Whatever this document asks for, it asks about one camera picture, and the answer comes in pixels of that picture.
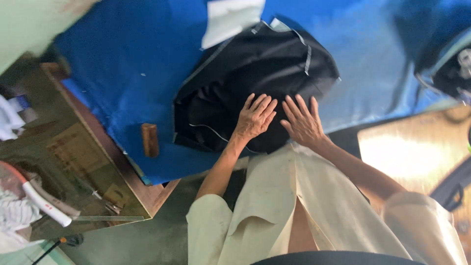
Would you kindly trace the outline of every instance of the hand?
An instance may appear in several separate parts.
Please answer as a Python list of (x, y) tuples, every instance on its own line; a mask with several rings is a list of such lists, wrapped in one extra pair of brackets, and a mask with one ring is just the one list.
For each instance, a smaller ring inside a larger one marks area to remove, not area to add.
[(286, 96), (286, 101), (283, 101), (283, 109), (290, 121), (282, 120), (280, 123), (298, 144), (313, 149), (318, 143), (328, 140), (322, 129), (317, 111), (317, 101), (311, 97), (311, 112), (309, 112), (300, 95), (296, 95), (296, 100), (300, 109), (290, 96)]
[(252, 93), (247, 98), (232, 134), (233, 137), (238, 137), (246, 142), (265, 132), (276, 115), (276, 112), (273, 111), (277, 104), (276, 99), (271, 100), (271, 96), (263, 94), (250, 105), (254, 97), (255, 94)]

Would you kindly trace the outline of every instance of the person's left hand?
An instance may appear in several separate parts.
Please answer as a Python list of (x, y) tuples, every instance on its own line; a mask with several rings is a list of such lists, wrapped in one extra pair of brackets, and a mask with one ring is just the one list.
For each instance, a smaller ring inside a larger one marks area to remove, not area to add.
[(232, 134), (246, 142), (265, 132), (276, 115), (276, 112), (273, 111), (278, 103), (276, 99), (271, 100), (271, 96), (263, 94), (250, 105), (254, 97), (255, 94), (252, 93), (247, 98)]

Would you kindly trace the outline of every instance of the forearm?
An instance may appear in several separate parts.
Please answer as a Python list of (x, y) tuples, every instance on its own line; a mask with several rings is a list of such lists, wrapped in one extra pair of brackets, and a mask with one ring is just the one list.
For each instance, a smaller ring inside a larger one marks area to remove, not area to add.
[(216, 194), (221, 197), (224, 195), (232, 170), (246, 144), (246, 140), (236, 135), (231, 137), (218, 161), (214, 164), (201, 184), (196, 199), (206, 194)]
[(385, 201), (397, 192), (406, 191), (385, 173), (352, 156), (327, 138), (309, 148), (334, 164), (357, 187), (366, 190), (378, 199)]

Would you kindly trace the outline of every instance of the blue tarp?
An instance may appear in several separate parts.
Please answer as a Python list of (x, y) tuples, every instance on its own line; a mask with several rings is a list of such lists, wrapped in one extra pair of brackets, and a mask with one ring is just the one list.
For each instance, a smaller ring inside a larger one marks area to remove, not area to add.
[[(468, 0), (266, 0), (277, 17), (326, 47), (342, 82), (320, 102), (326, 132), (421, 112), (444, 98), (413, 77), (424, 47), (471, 25)], [(172, 99), (202, 52), (203, 0), (103, 0), (56, 45), (72, 68), (64, 84), (110, 136), (162, 183), (212, 166), (218, 154), (172, 144)], [(144, 156), (140, 125), (157, 124), (160, 155)]]

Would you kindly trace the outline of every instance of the person's right hand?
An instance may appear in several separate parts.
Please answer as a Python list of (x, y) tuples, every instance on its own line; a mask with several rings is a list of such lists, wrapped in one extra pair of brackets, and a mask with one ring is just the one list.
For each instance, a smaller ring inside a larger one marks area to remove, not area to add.
[(281, 125), (288, 131), (290, 137), (298, 144), (313, 149), (318, 143), (328, 140), (322, 129), (321, 119), (318, 114), (318, 104), (314, 97), (311, 97), (311, 112), (302, 97), (296, 95), (298, 106), (290, 96), (286, 96), (283, 101), (283, 109), (289, 121), (282, 120)]

